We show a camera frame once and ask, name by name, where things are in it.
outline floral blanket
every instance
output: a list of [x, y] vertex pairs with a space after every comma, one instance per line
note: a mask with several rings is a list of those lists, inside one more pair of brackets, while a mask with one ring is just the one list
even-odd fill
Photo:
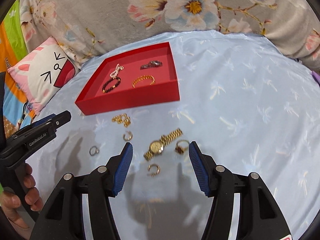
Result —
[[306, 0], [20, 0], [28, 51], [53, 36], [78, 67], [163, 32], [215, 29], [265, 35], [320, 70], [320, 22]]

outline cartoon mouth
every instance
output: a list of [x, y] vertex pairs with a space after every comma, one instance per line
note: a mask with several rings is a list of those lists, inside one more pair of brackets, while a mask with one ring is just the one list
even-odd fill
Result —
[[71, 78], [74, 77], [75, 73], [76, 73], [75, 67], [73, 66], [71, 61], [67, 59], [53, 86], [57, 88], [62, 88], [65, 84], [68, 83], [68, 81]]

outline red and white label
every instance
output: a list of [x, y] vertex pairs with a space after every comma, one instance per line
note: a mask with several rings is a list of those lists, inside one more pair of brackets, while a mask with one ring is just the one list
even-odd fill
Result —
[[291, 235], [288, 235], [284, 238], [281, 238], [280, 240], [292, 240], [292, 236]]

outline red box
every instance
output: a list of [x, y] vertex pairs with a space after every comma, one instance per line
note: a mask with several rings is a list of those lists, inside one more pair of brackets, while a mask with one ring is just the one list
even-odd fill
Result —
[[[151, 60], [163, 63], [160, 67], [140, 70], [140, 66], [148, 64]], [[110, 79], [110, 74], [117, 64], [124, 67], [118, 77], [121, 83], [109, 93], [102, 93], [102, 86]], [[152, 75], [152, 80], [143, 80], [132, 87], [132, 82], [142, 76]], [[112, 81], [106, 89], [116, 83]], [[76, 105], [85, 114], [98, 114], [130, 107], [145, 106], [170, 101], [179, 101], [179, 87], [173, 56], [168, 42], [155, 44], [139, 49], [127, 51], [103, 61], [80, 95]]]

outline watch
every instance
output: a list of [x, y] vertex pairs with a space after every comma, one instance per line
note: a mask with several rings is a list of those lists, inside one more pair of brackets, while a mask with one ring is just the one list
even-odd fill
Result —
[[160, 140], [151, 142], [149, 150], [143, 155], [144, 158], [147, 161], [150, 161], [155, 155], [160, 155], [163, 152], [164, 147], [181, 135], [183, 135], [183, 132], [180, 128], [177, 128], [168, 135], [162, 135]]

